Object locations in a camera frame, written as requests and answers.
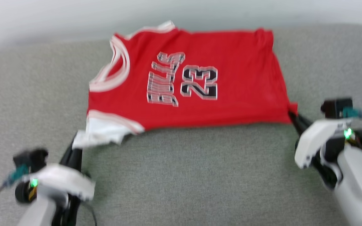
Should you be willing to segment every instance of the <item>basketball jersey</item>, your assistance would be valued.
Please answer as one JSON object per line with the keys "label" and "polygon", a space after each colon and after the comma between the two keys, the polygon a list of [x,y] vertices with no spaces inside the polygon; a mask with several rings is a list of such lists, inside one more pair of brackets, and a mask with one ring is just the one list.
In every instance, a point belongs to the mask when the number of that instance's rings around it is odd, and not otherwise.
{"label": "basketball jersey", "polygon": [[73,147],[121,143],[163,127],[290,123],[270,30],[188,32],[169,21],[111,39],[89,83],[86,130]]}

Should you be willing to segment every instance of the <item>white armhole trim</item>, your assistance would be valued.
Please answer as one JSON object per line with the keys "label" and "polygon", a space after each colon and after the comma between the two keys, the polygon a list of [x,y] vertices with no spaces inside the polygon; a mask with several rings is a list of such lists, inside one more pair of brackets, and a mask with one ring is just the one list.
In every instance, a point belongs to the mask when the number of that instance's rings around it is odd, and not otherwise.
{"label": "white armhole trim", "polygon": [[72,148],[89,148],[108,143],[121,144],[125,135],[136,135],[144,131],[145,128],[134,120],[116,114],[90,110],[86,130],[78,131]]}
{"label": "white armhole trim", "polygon": [[[89,90],[91,92],[105,92],[115,89],[121,85],[129,75],[129,54],[125,45],[115,35],[111,38],[110,45],[112,49],[112,61],[103,67],[97,76],[89,82]],[[116,65],[120,57],[122,58],[122,67],[115,74],[107,78],[110,70]]]}
{"label": "white armhole trim", "polygon": [[124,39],[129,40],[132,37],[134,37],[136,34],[138,34],[139,32],[142,32],[142,31],[150,31],[150,32],[156,32],[156,33],[167,33],[167,32],[172,31],[173,29],[175,29],[175,25],[171,20],[169,20],[169,21],[166,21],[166,22],[160,24],[157,27],[142,27],[141,29],[135,31],[134,33],[126,35],[124,37]]}

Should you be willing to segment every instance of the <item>white wall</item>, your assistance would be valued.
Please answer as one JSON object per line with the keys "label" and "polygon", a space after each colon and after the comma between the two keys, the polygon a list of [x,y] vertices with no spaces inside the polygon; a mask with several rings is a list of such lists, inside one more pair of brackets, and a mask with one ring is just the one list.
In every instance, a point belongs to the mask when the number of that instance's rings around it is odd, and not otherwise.
{"label": "white wall", "polygon": [[362,24],[362,0],[0,0],[0,48],[109,39],[169,19],[188,30]]}

